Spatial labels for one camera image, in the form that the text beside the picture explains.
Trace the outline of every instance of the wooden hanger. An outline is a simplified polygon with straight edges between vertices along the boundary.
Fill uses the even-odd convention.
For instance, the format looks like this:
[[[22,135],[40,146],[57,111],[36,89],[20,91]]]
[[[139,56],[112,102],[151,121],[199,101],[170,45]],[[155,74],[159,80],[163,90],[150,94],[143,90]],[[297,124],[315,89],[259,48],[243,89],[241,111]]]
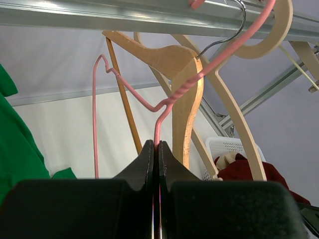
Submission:
[[[307,42],[300,41],[290,41],[290,44],[295,52],[298,54],[300,59],[307,66],[314,79],[317,80],[316,85],[319,85],[319,60],[310,45]],[[311,86],[309,88],[309,91],[313,93],[317,90],[315,89],[315,87]]]
[[[281,44],[281,42],[285,39],[292,22],[293,8],[291,0],[276,1],[275,12],[280,12],[280,14],[279,17],[275,17],[275,24],[270,34],[262,42],[256,45],[244,45],[240,47],[235,52],[235,55],[241,58],[254,59],[270,53]],[[187,36],[176,34],[173,34],[172,36],[181,45],[189,47],[197,53],[200,52],[197,46]],[[202,61],[203,67],[205,67],[209,63],[205,56],[201,56],[200,59]],[[218,93],[232,121],[234,122],[234,125],[245,149],[253,179],[267,180],[265,170],[256,147],[256,143],[253,139],[247,122],[237,102],[235,101],[234,97],[219,75],[219,70],[221,69],[221,67],[224,66],[224,64],[226,64],[228,60],[229,58],[224,60],[215,68],[214,71],[209,72],[206,77],[210,80],[212,86]]]
[[[291,0],[277,0],[274,7],[275,23],[267,37],[256,45],[243,45],[234,55],[255,59],[263,57],[275,50],[285,39],[293,21],[293,3]]]
[[[202,70],[196,52],[182,46],[147,48],[126,35],[116,31],[103,31],[102,34],[130,52],[144,63],[153,67],[172,80],[171,90],[177,90],[189,77]],[[189,169],[189,145],[195,115],[203,95],[203,79],[199,80],[172,109],[173,154]]]
[[[181,45],[187,46],[198,53],[200,52],[198,47],[187,36],[176,34],[173,34],[172,36]],[[209,63],[209,61],[204,55],[202,55],[200,59],[202,61],[203,67],[205,67]],[[264,181],[267,180],[266,174],[254,138],[237,102],[235,101],[231,92],[229,91],[223,79],[219,75],[219,70],[224,66],[224,64],[226,64],[228,60],[229,58],[227,58],[225,61],[219,64],[218,67],[216,67],[214,71],[209,72],[206,75],[206,77],[207,79],[209,79],[211,85],[218,93],[232,121],[234,122],[234,125],[243,144],[244,150],[246,152],[253,179]]]
[[[136,42],[142,44],[141,36],[140,36],[139,32],[134,32],[134,40]],[[163,88],[166,95],[170,96],[171,95],[171,87],[170,87],[170,84],[169,84],[167,78],[165,78],[160,72],[158,72],[157,70],[155,70],[151,66],[150,66],[150,70],[153,72],[154,76],[158,80],[159,84]],[[210,175],[210,177],[212,179],[217,179],[218,170],[217,170],[215,164],[213,163],[213,159],[211,157],[211,154],[208,152],[208,150],[205,146],[205,143],[203,142],[203,140],[199,136],[199,133],[197,132],[195,127],[192,128],[191,139],[192,139],[192,141],[193,141],[193,143],[194,143],[194,145],[199,153],[199,156],[201,157],[201,159],[202,159],[202,161],[207,169],[208,174]]]
[[[112,42],[111,42],[110,39],[106,38],[106,43],[108,45],[108,49],[109,49],[112,65],[113,65],[114,69],[119,74],[121,74],[120,68],[119,68],[119,65],[118,65],[118,61],[117,61],[116,56],[115,56],[115,52],[114,52],[114,48],[113,48]],[[120,95],[121,95],[121,98],[122,98],[125,114],[126,114],[126,117],[128,119],[129,126],[130,126],[130,130],[131,130],[131,134],[132,134],[133,141],[134,141],[134,144],[135,144],[135,148],[136,148],[137,153],[140,154],[140,152],[142,150],[142,144],[141,144],[141,140],[140,140],[140,137],[139,137],[138,130],[137,130],[136,125],[135,125],[135,121],[134,121],[133,114],[132,114],[132,111],[131,111],[129,99],[128,99],[128,96],[126,95],[126,91],[125,91],[125,87],[124,87],[123,83],[120,82],[119,80],[116,80],[116,81],[118,83]]]

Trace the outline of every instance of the pink wire hanger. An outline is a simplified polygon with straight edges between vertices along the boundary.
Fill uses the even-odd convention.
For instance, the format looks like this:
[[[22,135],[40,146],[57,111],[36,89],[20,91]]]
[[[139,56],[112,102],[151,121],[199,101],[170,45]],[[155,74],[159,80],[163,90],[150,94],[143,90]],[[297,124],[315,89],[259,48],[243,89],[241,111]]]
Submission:
[[[259,28],[264,24],[268,15],[271,13],[276,0],[268,0],[265,5],[263,11],[260,13],[256,21],[248,28],[248,30],[243,33],[236,41],[234,41],[229,47],[227,47],[222,53],[220,53],[212,62],[210,62],[204,69],[202,69],[198,74],[190,77],[178,90],[176,90],[170,97],[160,101],[156,106],[151,106],[142,96],[137,93],[133,87],[114,69],[109,67],[109,62],[106,59],[105,55],[100,55],[95,62],[93,68],[93,100],[92,100],[92,112],[93,112],[93,147],[94,147],[94,170],[95,170],[95,178],[99,178],[99,167],[98,167],[98,148],[97,148],[97,130],[96,130],[96,68],[101,59],[105,62],[105,70],[106,73],[113,72],[116,79],[121,81],[123,85],[133,94],[133,96],[151,112],[159,111],[163,106],[166,106],[166,109],[157,119],[155,124],[155,132],[154,132],[154,146],[155,150],[158,150],[158,146],[160,143],[160,127],[164,119],[170,113],[173,104],[181,98],[191,87],[193,87],[197,81],[203,78],[208,72],[213,70],[216,66],[218,66],[222,61],[224,61],[227,57],[231,56],[239,47],[241,47],[249,38],[251,38]]]

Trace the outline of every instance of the aluminum rod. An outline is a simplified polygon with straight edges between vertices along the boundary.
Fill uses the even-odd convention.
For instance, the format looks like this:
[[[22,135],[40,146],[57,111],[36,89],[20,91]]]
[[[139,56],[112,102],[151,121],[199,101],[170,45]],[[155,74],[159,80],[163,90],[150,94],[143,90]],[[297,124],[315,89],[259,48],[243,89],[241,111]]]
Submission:
[[[0,24],[51,26],[229,37],[241,23],[238,6],[211,0],[197,10],[189,0],[0,0]],[[247,24],[260,14],[260,4],[247,2]],[[273,15],[253,38],[264,39]],[[286,40],[319,41],[319,19],[294,15]]]
[[[316,48],[315,54],[319,59],[319,47]],[[308,70],[301,60],[298,60],[297,63],[304,71]],[[246,115],[252,110],[254,110],[256,107],[261,105],[263,102],[268,100],[270,97],[275,95],[277,92],[282,90],[284,87],[289,85],[291,82],[293,82],[301,75],[302,73],[294,65],[289,67],[276,79],[274,79],[272,82],[270,82],[268,85],[266,85],[264,88],[262,88],[259,92],[257,92],[254,96],[252,96],[249,100],[247,100],[240,106],[243,115]],[[230,126],[233,126],[233,121],[231,120],[230,116],[226,116],[220,121],[220,125],[225,130]]]

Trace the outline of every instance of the hanger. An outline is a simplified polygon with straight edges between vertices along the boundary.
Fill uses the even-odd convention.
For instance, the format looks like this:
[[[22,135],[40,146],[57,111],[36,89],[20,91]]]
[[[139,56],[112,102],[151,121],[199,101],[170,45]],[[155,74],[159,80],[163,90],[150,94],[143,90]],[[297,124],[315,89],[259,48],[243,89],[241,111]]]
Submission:
[[[147,48],[116,31],[102,33],[137,58],[172,80],[171,91],[176,91],[189,77],[202,70],[196,53],[182,46]],[[189,169],[189,146],[192,127],[203,95],[200,79],[172,108],[172,151],[174,157]]]
[[[134,32],[134,40],[136,42],[138,42],[139,44],[142,44],[141,35],[139,32]],[[170,87],[168,80],[153,67],[150,67],[150,70],[152,71],[152,73],[154,74],[154,76],[156,77],[158,82],[160,83],[160,85],[163,88],[166,95],[170,96],[171,95],[171,87]],[[193,143],[194,143],[194,145],[199,153],[199,156],[201,157],[201,159],[202,159],[202,161],[207,169],[208,174],[210,175],[210,177],[212,179],[217,179],[218,170],[217,170],[215,164],[213,163],[213,159],[211,157],[211,154],[208,152],[208,150],[205,146],[205,143],[203,142],[203,140],[199,136],[199,133],[197,132],[197,130],[194,127],[192,128],[191,139],[192,139],[192,141],[193,141]]]
[[[155,107],[151,106],[147,101],[145,101],[129,84],[127,81],[125,81],[125,79],[114,69],[114,68],[109,68],[108,65],[108,61],[106,59],[106,57],[104,55],[100,55],[94,65],[93,68],[93,85],[95,85],[96,79],[95,79],[95,72],[96,72],[96,68],[97,65],[99,63],[99,61],[101,59],[103,59],[105,61],[105,68],[106,68],[106,72],[110,73],[113,72],[116,76],[116,78],[118,80],[120,80],[124,86],[134,95],[134,97],[141,103],[143,104],[148,110],[152,111],[152,112],[157,112],[159,111],[163,106],[166,106],[166,109],[164,110],[164,112],[160,115],[160,117],[158,118],[156,125],[155,125],[155,133],[154,133],[154,147],[155,150],[158,151],[159,148],[159,143],[160,143],[160,127],[161,127],[161,123],[162,121],[168,116],[168,114],[170,113],[173,105],[176,103],[177,100],[179,100],[185,93],[187,93],[192,87],[194,87],[195,85],[197,85],[196,83],[203,78],[203,76],[205,76],[207,73],[209,73],[211,70],[213,70],[214,68],[216,68],[222,61],[224,61],[227,57],[231,56],[239,47],[241,47],[250,37],[252,37],[259,29],[260,27],[263,25],[263,23],[266,21],[267,17],[269,16],[269,14],[271,13],[272,8],[274,7],[276,0],[268,0],[263,11],[261,12],[261,14],[258,16],[258,18],[256,19],[256,21],[248,28],[248,30],[243,33],[238,39],[236,39],[232,44],[230,44],[221,54],[219,54],[212,62],[209,63],[208,66],[206,66],[204,69],[202,69],[198,74],[195,74],[194,76],[188,78],[185,83],[183,83],[181,85],[181,87],[179,89],[177,89],[170,97],[168,97],[167,99],[162,100],[161,102],[159,102]],[[167,64],[167,62],[162,62],[161,64],[158,64],[159,59],[163,60],[162,54],[159,54],[157,52],[157,54],[153,54],[153,56],[157,56],[160,58],[157,59],[153,59],[152,56],[148,55],[149,53],[151,53],[152,51],[145,49],[145,47],[143,47],[142,45],[134,42],[132,39],[130,38],[123,38],[123,36],[119,35],[117,32],[107,32],[104,31],[103,34],[108,37],[109,39],[111,39],[112,41],[114,41],[115,43],[119,42],[120,46],[126,50],[128,50],[129,52],[131,52],[134,55],[139,55],[141,58],[144,59],[149,59],[150,60],[150,65],[152,66],[152,64],[157,63],[157,65],[160,66],[160,68],[163,70],[164,67],[167,67],[168,70],[166,71],[166,73],[170,72],[174,72],[174,69],[172,68],[172,66],[169,66]],[[167,52],[167,49],[169,49],[169,47],[162,48],[161,49],[161,53],[163,52]],[[178,64],[176,64],[176,68],[178,69],[178,66],[180,67],[180,62],[183,61],[183,58],[179,59]],[[253,179],[255,180],[263,180],[262,177],[258,177],[258,174],[256,173],[252,173],[253,174]]]
[[[291,60],[291,62],[295,65],[295,67],[305,76],[307,80],[310,81],[310,83],[313,85],[312,87],[314,87],[317,91],[319,91],[319,87],[310,78],[310,76],[299,66],[299,64],[293,59],[293,57],[289,54],[289,52],[281,45],[279,46],[279,49],[281,49],[285,53],[285,55]]]
[[[317,80],[315,83],[315,85],[317,85],[319,82],[319,60],[309,44],[307,42],[290,41],[290,45],[293,47],[303,63],[307,66],[314,79]],[[309,88],[309,91],[314,92],[316,89],[317,88],[313,86]]]
[[[293,7],[291,0],[276,1],[275,13],[276,12],[280,12],[280,14],[279,17],[276,17],[275,15],[275,24],[269,35],[263,41],[256,45],[241,46],[235,52],[235,55],[246,59],[258,58],[270,53],[280,45],[289,31],[293,18]],[[187,36],[177,34],[172,34],[172,36],[181,45],[189,47],[195,52],[200,52],[198,47]],[[209,61],[205,56],[201,56],[200,59],[203,67],[209,64]],[[235,99],[233,98],[224,81],[219,75],[219,70],[227,61],[228,59],[224,60],[221,64],[219,64],[218,67],[215,68],[214,71],[209,72],[206,77],[210,80],[212,86],[215,88],[234,122],[234,125],[238,131],[239,137],[247,154],[253,178],[266,180],[266,175],[264,173],[260,155],[256,148],[255,141],[252,137],[247,122],[240,108],[238,107],[238,104],[236,103]]]

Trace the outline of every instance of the white wall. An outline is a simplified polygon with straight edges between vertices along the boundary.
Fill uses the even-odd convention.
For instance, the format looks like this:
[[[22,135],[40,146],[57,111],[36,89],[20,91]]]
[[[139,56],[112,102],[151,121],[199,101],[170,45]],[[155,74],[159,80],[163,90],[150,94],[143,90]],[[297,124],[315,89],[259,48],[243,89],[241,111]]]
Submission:
[[[153,105],[165,98],[161,87],[139,89],[138,92]],[[153,138],[159,114],[146,110],[129,92],[128,97],[143,144]],[[78,178],[94,177],[92,97],[14,108],[33,133],[50,174],[72,167]],[[97,96],[97,124],[100,176],[113,177],[137,156],[119,93]],[[201,112],[196,116],[195,127],[204,140],[216,136]],[[161,139],[171,147],[171,115],[162,125]],[[199,160],[196,148],[191,144],[190,170],[201,178]]]

